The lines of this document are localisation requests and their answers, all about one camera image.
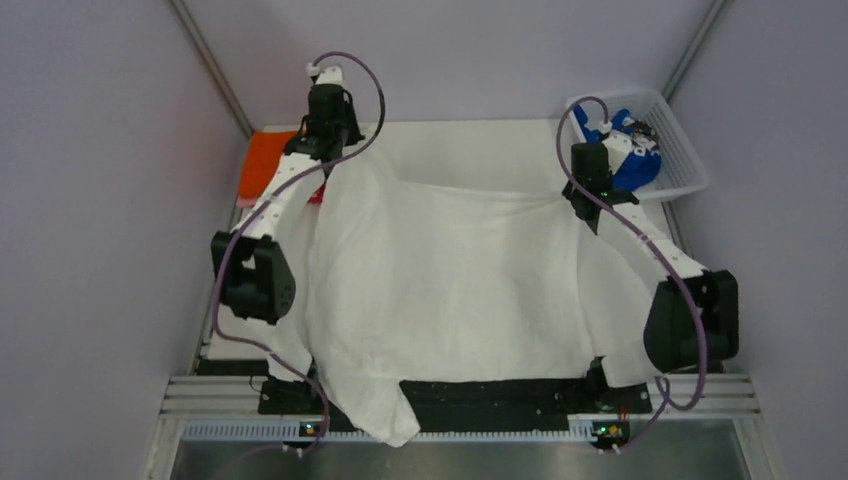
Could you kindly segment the white t-shirt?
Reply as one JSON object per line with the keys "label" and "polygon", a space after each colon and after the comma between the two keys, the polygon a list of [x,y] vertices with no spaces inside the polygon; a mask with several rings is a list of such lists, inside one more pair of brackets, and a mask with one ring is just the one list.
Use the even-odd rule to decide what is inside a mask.
{"label": "white t-shirt", "polygon": [[583,378],[616,309],[651,296],[561,196],[553,145],[474,155],[373,146],[327,177],[285,255],[298,293],[275,326],[241,320],[273,375],[316,366],[353,425],[400,447],[420,425],[400,383]]}

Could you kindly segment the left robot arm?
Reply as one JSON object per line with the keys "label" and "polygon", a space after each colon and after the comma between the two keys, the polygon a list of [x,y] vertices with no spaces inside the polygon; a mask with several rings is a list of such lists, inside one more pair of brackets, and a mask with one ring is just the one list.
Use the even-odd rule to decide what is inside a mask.
{"label": "left robot arm", "polygon": [[270,182],[248,216],[211,240],[217,306],[262,326],[275,326],[295,304],[297,283],[285,255],[302,211],[344,149],[364,139],[353,97],[341,81],[314,82],[308,112],[287,141]]}

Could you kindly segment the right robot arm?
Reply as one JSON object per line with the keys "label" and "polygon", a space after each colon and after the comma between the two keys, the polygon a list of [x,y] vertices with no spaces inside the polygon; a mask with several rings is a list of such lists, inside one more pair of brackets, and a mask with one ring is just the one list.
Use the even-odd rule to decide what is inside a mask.
{"label": "right robot arm", "polygon": [[644,313],[616,309],[613,331],[602,343],[604,374],[586,385],[589,404],[612,412],[626,386],[655,378],[662,398],[691,410],[706,387],[710,362],[739,350],[739,287],[727,270],[710,271],[685,254],[647,217],[632,192],[614,187],[610,151],[603,143],[576,143],[557,156],[568,179],[562,192],[578,220],[622,260],[651,296]]}

